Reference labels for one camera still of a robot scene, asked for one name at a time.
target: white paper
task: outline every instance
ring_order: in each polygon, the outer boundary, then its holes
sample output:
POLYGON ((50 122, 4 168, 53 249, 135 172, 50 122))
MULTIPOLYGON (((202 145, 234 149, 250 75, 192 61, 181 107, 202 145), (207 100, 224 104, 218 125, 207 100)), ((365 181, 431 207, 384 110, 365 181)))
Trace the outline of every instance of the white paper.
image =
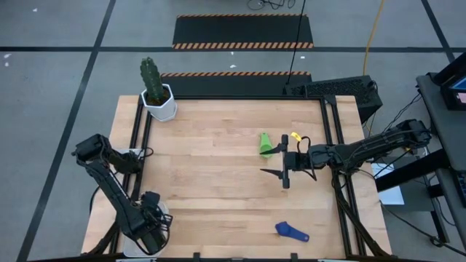
MULTIPOLYGON (((377 174, 381 169, 386 167, 386 164, 372 164, 372 171, 374 174, 377 174)), ((389 167, 385 168, 380 174, 377 176, 378 178, 389 174, 393 171, 394 167, 391 164, 389 167)), ((384 205, 404 205, 405 202, 403 200, 403 195, 401 194, 401 189, 399 186, 387 189, 385 191, 379 192, 379 199, 382 201, 384 205)))

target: table leg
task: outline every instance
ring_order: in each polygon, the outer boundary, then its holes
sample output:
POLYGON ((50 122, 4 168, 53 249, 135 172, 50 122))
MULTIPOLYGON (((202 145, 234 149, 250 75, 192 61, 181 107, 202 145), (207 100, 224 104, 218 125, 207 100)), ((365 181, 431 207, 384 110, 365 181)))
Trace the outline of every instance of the table leg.
POLYGON ((399 186, 402 183, 408 182, 411 179, 415 179, 426 175, 435 170, 448 167, 449 159, 445 153, 445 150, 440 149, 427 156, 407 164, 404 167, 398 168, 392 171, 390 174, 386 174, 376 179, 377 191, 385 191, 394 186, 399 186))
POLYGON ((463 243, 463 248, 466 249, 466 208, 462 206, 462 201, 455 189, 454 176, 456 174, 448 169, 439 169, 435 171, 439 184, 443 189, 446 204, 448 204, 451 216, 457 226, 459 238, 463 243))

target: black mat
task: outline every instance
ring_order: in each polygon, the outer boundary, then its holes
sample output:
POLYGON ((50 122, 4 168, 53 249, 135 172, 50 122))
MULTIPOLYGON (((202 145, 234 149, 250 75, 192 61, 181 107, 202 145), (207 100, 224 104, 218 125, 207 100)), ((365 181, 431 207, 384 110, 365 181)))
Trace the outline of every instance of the black mat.
MULTIPOLYGON (((288 72, 209 72, 161 74, 162 81, 169 84, 175 97, 184 95, 242 96, 283 95, 288 72)), ((290 83, 312 81, 305 71, 291 72, 290 83)))
POLYGON ((299 49, 312 48, 309 18, 303 15, 296 44, 299 15, 180 15, 174 49, 299 49))

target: green toy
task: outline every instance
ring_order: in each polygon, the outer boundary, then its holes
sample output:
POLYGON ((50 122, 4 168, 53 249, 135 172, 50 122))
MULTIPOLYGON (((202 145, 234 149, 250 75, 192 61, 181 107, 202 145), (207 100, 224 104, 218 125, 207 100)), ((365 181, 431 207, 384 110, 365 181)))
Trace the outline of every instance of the green toy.
MULTIPOLYGON (((270 142, 270 138, 269 138, 269 135, 267 133, 261 133, 261 145, 260 145, 260 148, 259 148, 259 153, 262 153, 262 152, 265 152, 265 151, 268 151, 270 149, 272 149, 272 143, 270 142)), ((265 154, 265 155, 261 155, 265 158, 269 158, 272 156, 272 154, 265 154)))

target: potted cactus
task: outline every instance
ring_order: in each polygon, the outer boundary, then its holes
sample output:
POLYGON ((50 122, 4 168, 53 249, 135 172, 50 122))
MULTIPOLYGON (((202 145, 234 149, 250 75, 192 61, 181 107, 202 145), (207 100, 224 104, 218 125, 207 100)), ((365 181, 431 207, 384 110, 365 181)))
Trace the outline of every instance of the potted cactus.
POLYGON ((144 106, 152 116, 166 122, 175 118, 178 105, 168 84, 162 84, 160 73, 152 58, 143 59, 141 63, 141 76, 146 90, 141 93, 144 106))

